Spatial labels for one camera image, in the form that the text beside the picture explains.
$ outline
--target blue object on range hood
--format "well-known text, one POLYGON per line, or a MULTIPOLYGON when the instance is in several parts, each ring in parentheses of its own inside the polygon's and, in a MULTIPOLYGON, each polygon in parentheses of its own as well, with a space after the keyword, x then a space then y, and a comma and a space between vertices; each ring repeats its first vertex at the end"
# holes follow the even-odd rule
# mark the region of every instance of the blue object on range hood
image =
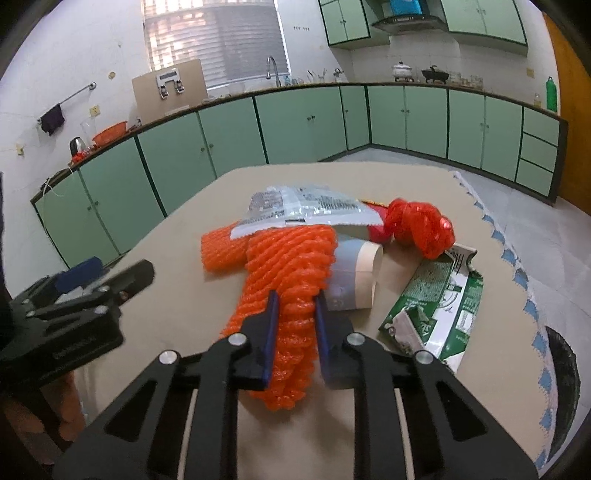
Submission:
POLYGON ((390 6, 394 16, 428 14, 428 12, 423 12, 418 0, 390 0, 390 6))

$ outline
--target green paper carton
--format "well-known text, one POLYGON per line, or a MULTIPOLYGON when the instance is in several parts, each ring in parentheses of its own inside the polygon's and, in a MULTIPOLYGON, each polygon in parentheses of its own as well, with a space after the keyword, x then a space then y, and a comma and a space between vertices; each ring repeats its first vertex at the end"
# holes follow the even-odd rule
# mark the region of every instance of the green paper carton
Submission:
POLYGON ((482 275, 470 264, 475 255, 455 244, 423 260, 380 331, 402 350, 428 350, 456 372, 482 297, 482 275))

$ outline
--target window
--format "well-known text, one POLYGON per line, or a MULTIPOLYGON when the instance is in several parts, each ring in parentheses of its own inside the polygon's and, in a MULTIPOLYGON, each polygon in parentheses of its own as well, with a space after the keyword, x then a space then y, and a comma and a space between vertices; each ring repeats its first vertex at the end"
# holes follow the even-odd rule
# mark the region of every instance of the window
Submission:
POLYGON ((199 59, 208 88, 288 73, 274 0, 142 0, 152 70, 199 59))

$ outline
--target black pot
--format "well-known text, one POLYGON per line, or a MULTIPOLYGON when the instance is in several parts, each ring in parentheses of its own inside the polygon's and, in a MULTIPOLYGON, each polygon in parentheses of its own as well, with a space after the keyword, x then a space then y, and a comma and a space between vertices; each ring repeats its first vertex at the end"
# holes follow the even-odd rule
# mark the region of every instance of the black pot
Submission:
POLYGON ((448 72, 444 72, 442 70, 437 69, 435 65, 433 65, 429 69, 421 70, 421 72, 425 77, 425 81, 427 83, 429 83, 429 80, 431 80, 431 82, 433 82, 434 80, 439 80, 443 83, 446 83, 447 79, 449 78, 448 72))

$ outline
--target paper tube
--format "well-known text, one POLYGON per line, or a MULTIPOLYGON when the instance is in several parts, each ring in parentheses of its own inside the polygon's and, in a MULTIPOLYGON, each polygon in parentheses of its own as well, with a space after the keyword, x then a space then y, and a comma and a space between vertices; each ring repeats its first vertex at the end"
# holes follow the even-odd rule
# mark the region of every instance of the paper tube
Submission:
POLYGON ((329 310, 369 309, 382 264, 381 245, 339 234, 326 291, 329 310))

